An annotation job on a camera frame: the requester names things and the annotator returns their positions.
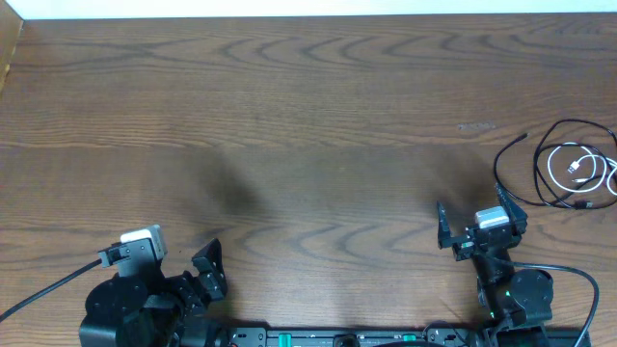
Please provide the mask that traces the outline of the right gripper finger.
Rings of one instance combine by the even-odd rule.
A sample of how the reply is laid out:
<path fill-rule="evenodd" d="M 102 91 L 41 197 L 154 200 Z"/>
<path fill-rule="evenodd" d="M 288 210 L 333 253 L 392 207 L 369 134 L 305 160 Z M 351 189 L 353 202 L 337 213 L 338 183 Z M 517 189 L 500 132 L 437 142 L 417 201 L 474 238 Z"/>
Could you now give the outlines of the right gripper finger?
<path fill-rule="evenodd" d="M 438 201 L 436 203 L 438 214 L 438 247 L 440 249 L 450 248 L 452 245 L 452 233 L 446 219 L 443 205 Z"/>
<path fill-rule="evenodd" d="M 496 184 L 496 194 L 500 206 L 508 218 L 507 222 L 500 223 L 499 226 L 509 226 L 514 235 L 522 236 L 526 232 L 527 214 L 511 199 L 510 195 L 499 183 Z"/>

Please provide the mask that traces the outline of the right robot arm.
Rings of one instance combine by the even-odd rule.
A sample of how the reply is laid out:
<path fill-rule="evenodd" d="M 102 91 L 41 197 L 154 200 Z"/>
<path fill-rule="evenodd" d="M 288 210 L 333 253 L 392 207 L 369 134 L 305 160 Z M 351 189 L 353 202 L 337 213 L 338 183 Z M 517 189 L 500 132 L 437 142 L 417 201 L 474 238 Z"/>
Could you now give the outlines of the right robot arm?
<path fill-rule="evenodd" d="M 496 186 L 499 205 L 475 213 L 475 223 L 454 236 L 441 203 L 437 204 L 438 247 L 457 261 L 470 260 L 477 278 L 478 302 L 491 314 L 470 346 L 547 346 L 544 323 L 551 320 L 553 280 L 541 269 L 520 268 L 509 251 L 522 241 L 527 214 Z"/>

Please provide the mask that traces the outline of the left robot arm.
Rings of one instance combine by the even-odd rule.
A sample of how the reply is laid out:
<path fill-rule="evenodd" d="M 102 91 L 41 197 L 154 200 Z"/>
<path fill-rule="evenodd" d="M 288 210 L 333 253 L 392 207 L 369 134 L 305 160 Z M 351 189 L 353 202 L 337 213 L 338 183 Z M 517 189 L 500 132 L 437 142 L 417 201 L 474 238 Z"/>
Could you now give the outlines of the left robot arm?
<path fill-rule="evenodd" d="M 79 328 L 83 346 L 228 346 L 230 333 L 205 316 L 228 285 L 216 238 L 192 257 L 198 270 L 166 277 L 149 238 L 101 251 L 104 267 L 118 272 L 87 297 Z"/>

